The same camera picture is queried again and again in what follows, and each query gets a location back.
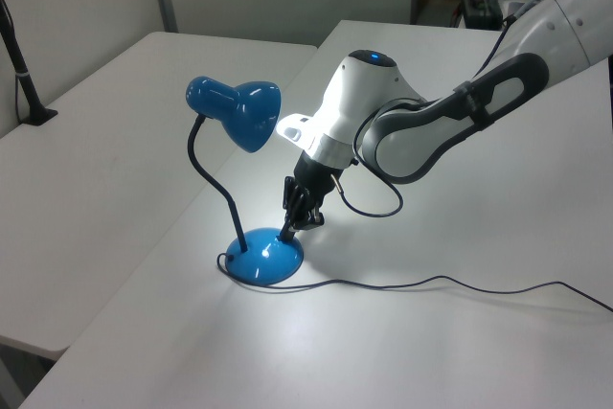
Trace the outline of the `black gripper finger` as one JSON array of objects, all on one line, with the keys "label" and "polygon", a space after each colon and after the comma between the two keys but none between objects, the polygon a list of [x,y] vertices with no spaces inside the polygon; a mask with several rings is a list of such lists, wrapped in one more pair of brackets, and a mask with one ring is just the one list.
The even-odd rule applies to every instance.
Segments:
[{"label": "black gripper finger", "polygon": [[317,205],[308,207],[301,205],[293,212],[293,229],[308,231],[325,224],[325,218]]},{"label": "black gripper finger", "polygon": [[284,179],[283,208],[284,226],[279,234],[280,241],[292,241],[294,235],[308,224],[309,195],[293,176]]}]

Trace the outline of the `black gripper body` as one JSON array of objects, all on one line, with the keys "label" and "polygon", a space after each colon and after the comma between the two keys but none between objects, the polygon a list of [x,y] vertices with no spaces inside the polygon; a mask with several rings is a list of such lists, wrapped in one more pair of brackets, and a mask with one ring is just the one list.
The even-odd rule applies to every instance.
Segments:
[{"label": "black gripper body", "polygon": [[307,191],[316,204],[322,204],[335,188],[333,178],[339,179],[343,170],[322,165],[303,151],[293,173],[299,187]]}]

